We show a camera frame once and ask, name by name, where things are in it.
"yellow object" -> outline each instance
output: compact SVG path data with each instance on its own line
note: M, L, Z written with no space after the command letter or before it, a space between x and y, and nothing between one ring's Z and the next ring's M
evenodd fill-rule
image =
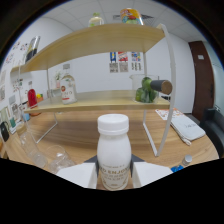
M144 25L141 14L136 9L126 8L120 11L123 23Z

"white container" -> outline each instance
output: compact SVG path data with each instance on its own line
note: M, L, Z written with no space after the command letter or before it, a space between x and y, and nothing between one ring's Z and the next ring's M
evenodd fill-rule
M61 97L63 104L71 104L77 101L75 79L67 71L69 68L70 64L63 65L63 69L66 69L66 73L60 81Z
M131 163L128 130L126 115L106 114L98 118L97 159L103 186L111 191L122 190L128 183Z

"green object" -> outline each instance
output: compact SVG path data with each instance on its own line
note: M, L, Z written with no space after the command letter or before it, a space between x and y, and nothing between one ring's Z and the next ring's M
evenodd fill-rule
M150 100L150 97L149 97L149 91L143 90L143 93L141 95L141 102L151 103L151 100Z
M144 90L142 88L138 88L136 90L135 100L141 102L141 96Z
M128 23L128 24L133 24L133 23L132 23L132 20L127 20L126 23Z
M12 126L13 128L16 126L14 117L11 117L11 118L10 118L10 123L11 123L11 126Z
M148 92L151 91L151 86L150 86L151 81L152 81L152 79L150 79L149 77L143 78L142 79L142 88L144 90L148 90Z
M157 95L157 91L155 91L153 89L149 92L149 98L150 98L151 102L153 102L153 100L156 98L156 95Z
M99 12L94 12L93 16L100 16L100 13Z

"red object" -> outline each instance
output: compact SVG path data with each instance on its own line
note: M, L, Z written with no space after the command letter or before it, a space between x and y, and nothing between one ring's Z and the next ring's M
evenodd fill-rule
M119 61L128 61L127 52L119 51L118 58L119 58Z
M28 91L28 101L30 107L34 107L35 105L37 105L37 97L34 89L30 89Z

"table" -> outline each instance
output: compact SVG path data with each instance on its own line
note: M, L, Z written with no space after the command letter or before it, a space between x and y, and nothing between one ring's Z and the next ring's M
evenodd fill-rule
M169 129L161 155L155 157L142 125L143 112L143 110L101 110L58 113L56 114L58 125L38 143L39 150L46 155L46 149L49 146L59 144L65 148L76 164L81 164L97 154L99 139L97 118L103 114L121 113L129 117L128 137L132 147L132 154L148 163L171 168L178 165L186 154L192 156L190 165L219 159L214 145L207 136L194 140L191 146L188 146L182 142L172 127ZM30 128L36 139L40 138L53 123L53 113L50 112L32 117L29 121ZM155 110L148 110L146 125L156 147L159 147L166 121L162 120ZM33 164L21 148L16 133L10 136L4 147L10 160ZM133 188L133 185L131 178L129 178L125 189L131 188ZM106 190L102 185L100 176L97 189Z

